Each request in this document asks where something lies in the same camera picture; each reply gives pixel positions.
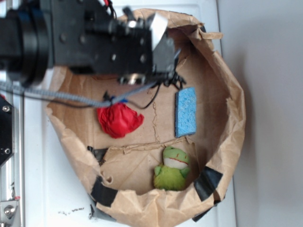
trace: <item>red cloth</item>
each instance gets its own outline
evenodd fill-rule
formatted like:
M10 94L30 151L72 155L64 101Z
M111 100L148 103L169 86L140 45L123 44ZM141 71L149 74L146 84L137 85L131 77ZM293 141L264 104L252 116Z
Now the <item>red cloth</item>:
M97 114L103 131L115 139L136 130L144 120L142 114L138 115L124 103L98 108Z

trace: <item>brown paper bag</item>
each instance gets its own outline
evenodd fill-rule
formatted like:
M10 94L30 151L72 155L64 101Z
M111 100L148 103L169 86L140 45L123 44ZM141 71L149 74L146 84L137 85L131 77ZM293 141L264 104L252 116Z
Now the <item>brown paper bag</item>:
M47 114L56 129L64 151L97 208L118 222L134 227L172 227L222 201L237 165L244 140L245 104L239 83L211 39L220 33L204 33L194 17L157 10L169 20L169 35L176 48L182 48L177 72L195 87L197 96L196 134L174 138L175 93L162 87L152 106L143 114L144 123L122 139L105 134L96 110L74 109L50 103ZM146 19L152 9L135 11ZM52 89L102 100L107 90L119 95L130 86L120 86L110 77L96 80L72 75L66 68L54 70ZM129 99L140 105L148 103L150 89ZM162 162L166 146L183 148L192 160L187 188L180 192L154 189L152 170ZM87 146L109 148L104 164L87 151Z

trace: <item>white wall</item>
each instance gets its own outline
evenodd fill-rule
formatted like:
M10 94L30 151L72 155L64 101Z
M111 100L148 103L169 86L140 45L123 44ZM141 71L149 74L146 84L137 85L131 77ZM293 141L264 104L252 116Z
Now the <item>white wall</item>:
M217 1L223 57L246 94L238 227L303 226L303 1Z

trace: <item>blue sponge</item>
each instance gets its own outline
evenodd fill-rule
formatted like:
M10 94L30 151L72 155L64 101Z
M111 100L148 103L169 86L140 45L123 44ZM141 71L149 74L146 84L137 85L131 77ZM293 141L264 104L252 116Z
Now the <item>blue sponge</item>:
M176 137L191 135L196 132L196 101L194 87L176 93Z

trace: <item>plush frog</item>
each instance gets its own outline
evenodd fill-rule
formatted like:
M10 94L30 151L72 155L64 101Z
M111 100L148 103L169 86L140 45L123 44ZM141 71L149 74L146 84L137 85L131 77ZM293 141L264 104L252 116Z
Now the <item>plush frog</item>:
M188 155L180 149L167 147L163 151L163 163L155 167L154 186L165 190L183 190L189 173Z

